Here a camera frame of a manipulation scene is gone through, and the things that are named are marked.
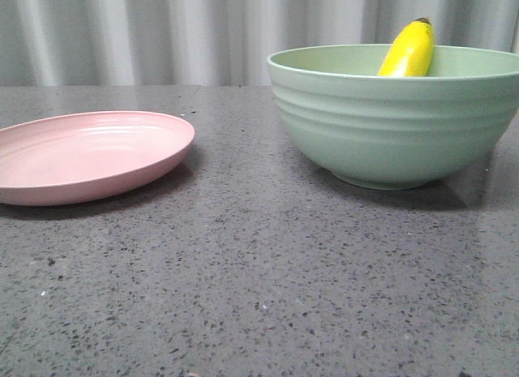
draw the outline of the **white curtain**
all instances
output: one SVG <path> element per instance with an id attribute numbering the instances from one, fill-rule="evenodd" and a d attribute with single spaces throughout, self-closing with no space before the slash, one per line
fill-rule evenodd
<path id="1" fill-rule="evenodd" d="M 265 85 L 270 53 L 386 43 L 519 53 L 519 0 L 0 0 L 0 85 Z"/>

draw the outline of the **banana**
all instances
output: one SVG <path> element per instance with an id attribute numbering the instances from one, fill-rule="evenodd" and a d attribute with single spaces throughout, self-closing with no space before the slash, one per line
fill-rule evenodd
<path id="1" fill-rule="evenodd" d="M 428 18 L 409 23 L 388 51 L 378 75 L 421 76 L 429 70 L 435 34 Z"/>

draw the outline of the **pink plate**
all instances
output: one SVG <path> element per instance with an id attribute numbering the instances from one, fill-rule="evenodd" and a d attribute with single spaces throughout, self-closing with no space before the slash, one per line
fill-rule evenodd
<path id="1" fill-rule="evenodd" d="M 63 115 L 0 130 L 0 203 L 60 205 L 137 188 L 177 166 L 195 137 L 144 111 Z"/>

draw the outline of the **speckled granite surface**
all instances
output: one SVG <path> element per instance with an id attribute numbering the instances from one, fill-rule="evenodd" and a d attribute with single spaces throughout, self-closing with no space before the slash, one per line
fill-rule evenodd
<path id="1" fill-rule="evenodd" d="M 0 88 L 0 127 L 103 109 L 183 116 L 194 147 L 124 195 L 0 205 L 0 375 L 519 375 L 518 119 L 385 192 L 302 156 L 270 88 Z"/>

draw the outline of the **bowl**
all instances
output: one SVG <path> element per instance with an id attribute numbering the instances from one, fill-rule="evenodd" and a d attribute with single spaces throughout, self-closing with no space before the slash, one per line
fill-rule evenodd
<path id="1" fill-rule="evenodd" d="M 299 150 L 354 185 L 399 190 L 489 152 L 519 107 L 519 56 L 436 46 L 424 77 L 377 76 L 390 45 L 291 49 L 267 58 Z"/>

